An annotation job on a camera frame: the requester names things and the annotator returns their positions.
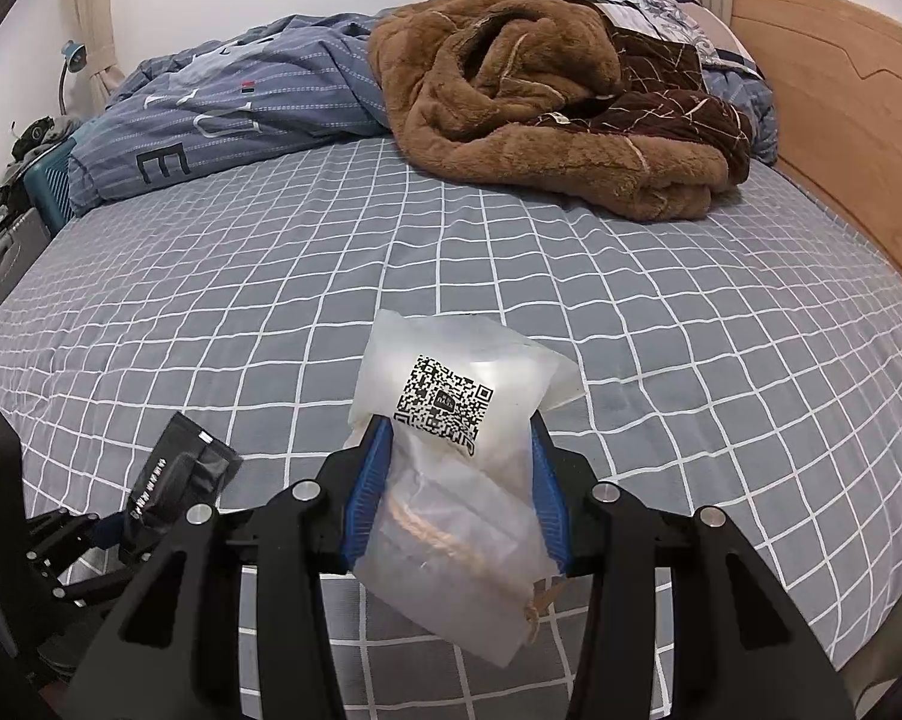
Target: wooden headboard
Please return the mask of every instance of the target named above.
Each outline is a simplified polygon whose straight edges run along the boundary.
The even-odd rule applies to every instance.
[[[734,0],[731,26],[774,89],[778,167],[902,274],[902,25],[846,0]]]

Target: screw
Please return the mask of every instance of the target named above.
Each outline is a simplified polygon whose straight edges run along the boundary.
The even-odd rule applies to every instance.
[[[190,522],[191,525],[203,525],[211,519],[213,514],[214,509],[209,507],[206,503],[199,503],[188,509],[188,522]]]
[[[313,479],[305,479],[294,485],[294,489],[290,492],[299,501],[313,501],[321,494],[321,485]]]
[[[610,482],[598,482],[591,488],[591,496],[598,503],[614,503],[621,497],[621,489]]]
[[[727,514],[716,506],[706,506],[700,510],[700,521],[709,528],[720,528],[727,522]]]

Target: plastic bag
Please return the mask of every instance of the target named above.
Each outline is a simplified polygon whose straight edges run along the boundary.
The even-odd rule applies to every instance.
[[[483,317],[377,314],[358,375],[355,435],[394,428],[371,536],[353,573],[429,631],[504,666],[553,576],[531,503],[531,415],[583,394],[562,355]]]

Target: white grid pattern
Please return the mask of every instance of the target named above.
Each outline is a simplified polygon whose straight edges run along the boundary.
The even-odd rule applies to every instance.
[[[121,507],[178,409],[245,456],[225,509],[313,475],[348,434],[380,308],[487,314],[576,360],[587,394],[548,415],[558,445],[651,506],[726,507],[835,664],[899,597],[902,281],[758,164],[742,200],[701,223],[627,223],[533,191],[437,181],[388,139],[94,211],[0,310],[0,406],[25,445],[28,510]],[[102,555],[81,565],[106,569]],[[253,571],[245,581],[253,714]],[[353,578],[324,588],[352,720],[536,720],[566,707],[586,581],[504,670],[417,629]],[[667,576],[657,595],[661,716]]]

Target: brown patterned blanket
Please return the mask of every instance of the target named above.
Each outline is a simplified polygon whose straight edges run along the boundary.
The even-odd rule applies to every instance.
[[[750,123],[697,52],[570,0],[428,0],[370,38],[407,160],[442,178],[583,197],[633,220],[700,218],[747,178]]]

